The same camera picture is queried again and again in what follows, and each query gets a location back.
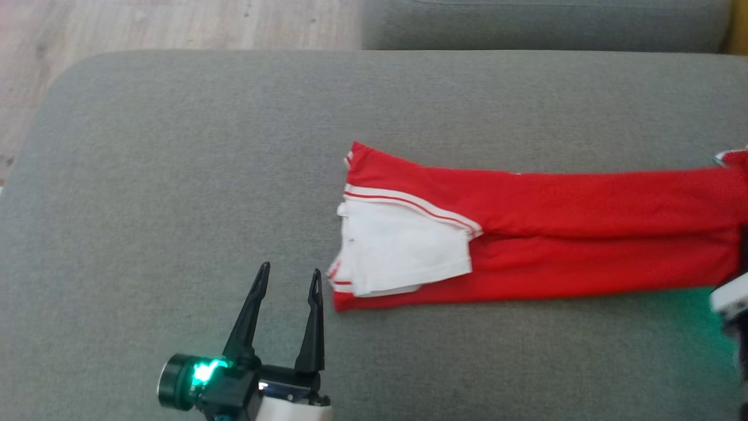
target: pant leg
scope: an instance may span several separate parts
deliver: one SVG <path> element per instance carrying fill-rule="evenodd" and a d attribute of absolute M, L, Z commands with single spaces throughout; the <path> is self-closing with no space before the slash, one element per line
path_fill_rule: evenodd
<path fill-rule="evenodd" d="M 348 182 L 408 192 L 479 224 L 473 272 L 338 309 L 538 299 L 716 285 L 748 216 L 741 167 L 620 175 L 431 169 L 363 145 Z"/>

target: sofa cushion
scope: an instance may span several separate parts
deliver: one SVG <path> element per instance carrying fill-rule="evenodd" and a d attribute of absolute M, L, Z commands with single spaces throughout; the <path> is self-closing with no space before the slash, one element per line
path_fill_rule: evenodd
<path fill-rule="evenodd" d="M 716 52 L 730 0 L 364 0 L 364 49 Z"/>
<path fill-rule="evenodd" d="M 0 413 L 184 420 L 156 401 L 160 370 L 220 354 L 263 261 L 254 346 L 292 365 L 353 140 L 429 166 L 679 169 L 744 145 L 746 115 L 748 61 L 715 55 L 88 59 L 0 196 Z M 730 420 L 739 403 L 708 291 L 344 314 L 324 293 L 336 419 Z"/>

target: gray sofa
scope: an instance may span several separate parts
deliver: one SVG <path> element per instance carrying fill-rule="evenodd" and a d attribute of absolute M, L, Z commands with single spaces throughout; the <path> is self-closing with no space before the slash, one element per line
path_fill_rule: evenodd
<path fill-rule="evenodd" d="M 364 49 L 716 52 L 731 0 L 362 0 Z"/>
<path fill-rule="evenodd" d="M 289 365 L 339 246 L 353 140 L 431 166 L 712 165 L 748 133 L 748 62 L 614 52 L 129 52 L 69 69 L 0 196 L 0 414 L 159 408 L 175 352 L 217 356 L 260 263 L 255 347 Z M 336 314 L 336 420 L 733 420 L 708 291 Z"/>

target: wooden floor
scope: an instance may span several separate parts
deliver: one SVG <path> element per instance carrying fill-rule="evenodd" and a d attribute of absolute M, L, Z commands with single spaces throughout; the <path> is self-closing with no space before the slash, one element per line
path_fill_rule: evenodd
<path fill-rule="evenodd" d="M 129 49 L 357 49 L 358 0 L 0 0 L 0 186 L 46 89 Z"/>

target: green led light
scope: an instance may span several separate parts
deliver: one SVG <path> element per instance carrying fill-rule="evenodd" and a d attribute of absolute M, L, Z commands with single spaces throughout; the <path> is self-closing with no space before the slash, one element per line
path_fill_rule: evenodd
<path fill-rule="evenodd" d="M 213 372 L 218 367 L 228 367 L 228 364 L 226 364 L 224 361 L 221 360 L 213 360 L 210 362 L 210 364 L 203 364 L 198 363 L 194 365 L 194 374 L 192 375 L 192 384 L 198 385 L 198 384 L 206 384 L 210 380 L 210 378 L 213 376 Z"/>

